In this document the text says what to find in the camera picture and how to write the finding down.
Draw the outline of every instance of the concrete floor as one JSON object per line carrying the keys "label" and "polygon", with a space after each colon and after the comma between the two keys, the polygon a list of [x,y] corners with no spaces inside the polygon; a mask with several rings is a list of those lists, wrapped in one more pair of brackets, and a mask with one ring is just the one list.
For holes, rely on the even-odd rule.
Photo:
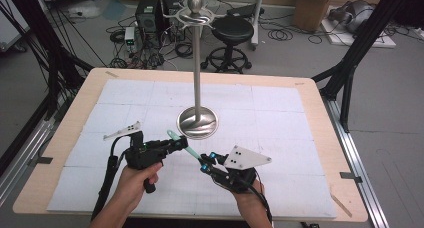
{"label": "concrete floor", "polygon": [[[107,64],[113,58],[114,46],[106,28],[134,14],[131,2],[98,0],[101,15],[78,21],[75,26]],[[219,12],[228,8],[221,5]],[[293,13],[290,8],[264,7],[264,17]],[[277,20],[286,24],[290,19]],[[78,56],[88,63],[103,67],[77,33],[69,36]],[[267,31],[259,32],[255,51],[248,44],[239,46],[253,64],[246,75],[312,77],[336,65],[349,47],[330,45],[325,37],[320,44],[311,43],[310,35],[293,32],[293,39],[269,39]],[[353,83],[349,127],[390,227],[421,227],[424,223],[424,43],[396,34],[391,37],[395,49],[372,48],[360,63]],[[221,46],[205,30],[201,41],[201,58]],[[165,58],[174,57],[171,53]],[[46,94],[46,85],[32,53],[8,52],[0,55],[0,154],[10,145],[19,130]],[[190,71],[192,61],[173,59],[158,69]],[[0,208],[1,227],[83,227],[87,216],[20,215],[12,211],[13,203],[26,179],[28,168]],[[320,223],[321,227],[372,227],[370,222]],[[277,222],[275,227],[300,227],[299,223]]]}

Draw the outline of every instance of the office chair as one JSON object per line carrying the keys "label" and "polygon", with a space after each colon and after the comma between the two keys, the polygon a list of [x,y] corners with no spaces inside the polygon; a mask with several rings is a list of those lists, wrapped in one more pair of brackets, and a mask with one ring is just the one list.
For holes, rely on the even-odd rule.
{"label": "office chair", "polygon": [[[235,46],[252,38],[254,32],[252,24],[243,18],[228,15],[216,19],[212,23],[212,27],[214,28],[212,34],[227,46],[213,50],[209,56],[206,57],[205,62],[200,64],[200,67],[206,69],[210,62],[211,65],[216,68],[215,72],[235,70],[243,74],[243,68],[250,69],[252,63],[249,62],[246,54],[240,49],[235,48]],[[233,51],[236,51],[239,56],[233,57]]]}

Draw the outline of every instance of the person's hand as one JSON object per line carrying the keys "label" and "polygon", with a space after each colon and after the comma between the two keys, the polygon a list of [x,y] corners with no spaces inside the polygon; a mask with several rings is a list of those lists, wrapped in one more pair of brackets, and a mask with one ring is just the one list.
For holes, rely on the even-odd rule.
{"label": "person's hand", "polygon": [[119,200],[120,203],[128,207],[129,213],[131,213],[140,203],[143,196],[145,190],[144,180],[149,179],[150,184],[155,184],[159,180],[157,172],[161,167],[162,164],[160,162],[144,170],[135,170],[125,166],[112,200]]}
{"label": "person's hand", "polygon": [[[259,193],[265,194],[265,187],[258,180],[255,180],[252,185]],[[261,200],[254,193],[234,193],[234,198],[237,201],[237,207],[240,211],[240,215],[246,220],[251,228],[266,228],[272,227],[269,222],[266,209],[262,204]]]}
{"label": "person's hand", "polygon": [[124,167],[115,193],[91,222],[90,228],[122,227],[128,215],[140,203],[145,190],[144,180],[149,179],[150,184],[156,183],[159,180],[157,172],[161,167],[161,163],[156,163],[144,170]]}

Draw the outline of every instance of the wooden table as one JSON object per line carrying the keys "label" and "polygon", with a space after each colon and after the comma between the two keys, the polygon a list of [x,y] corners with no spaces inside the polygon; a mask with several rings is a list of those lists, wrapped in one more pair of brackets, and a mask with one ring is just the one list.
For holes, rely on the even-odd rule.
{"label": "wooden table", "polygon": [[[13,210],[23,214],[51,214],[47,206],[57,186],[66,159],[75,146],[83,125],[95,106],[103,86],[109,79],[166,82],[192,82],[191,72],[93,69],[51,139],[43,156],[52,157],[51,164],[38,164]],[[272,77],[201,73],[202,83],[243,84],[296,88],[302,99],[315,146],[325,172],[337,218],[332,221],[364,222],[368,214],[354,180],[342,179],[340,172],[350,172],[342,148],[333,129],[319,91],[308,78]]]}

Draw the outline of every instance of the metal stand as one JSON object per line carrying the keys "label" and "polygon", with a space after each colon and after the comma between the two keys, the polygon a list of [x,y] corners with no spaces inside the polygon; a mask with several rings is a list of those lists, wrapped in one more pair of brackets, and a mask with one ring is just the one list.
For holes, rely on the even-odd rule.
{"label": "metal stand", "polygon": [[210,26],[216,15],[202,7],[202,0],[188,0],[188,7],[177,14],[165,16],[176,18],[184,24],[182,29],[193,27],[194,58],[194,96],[195,106],[184,110],[177,118],[177,126],[181,133],[191,139],[205,139],[215,133],[218,128],[218,117],[209,108],[200,105],[200,28]]}
{"label": "metal stand", "polygon": [[258,24],[259,24],[259,15],[261,11],[262,0],[256,1],[255,7],[255,16],[253,17],[252,26],[253,26],[253,36],[251,39],[252,50],[256,50],[256,46],[259,44],[259,35],[258,35]]}
{"label": "metal stand", "polygon": [[405,1],[381,0],[340,63],[312,77],[315,82],[331,77],[327,85],[320,90],[322,96],[329,100],[336,100],[337,93],[344,87],[340,122],[345,132],[349,132],[348,115],[355,70]]}

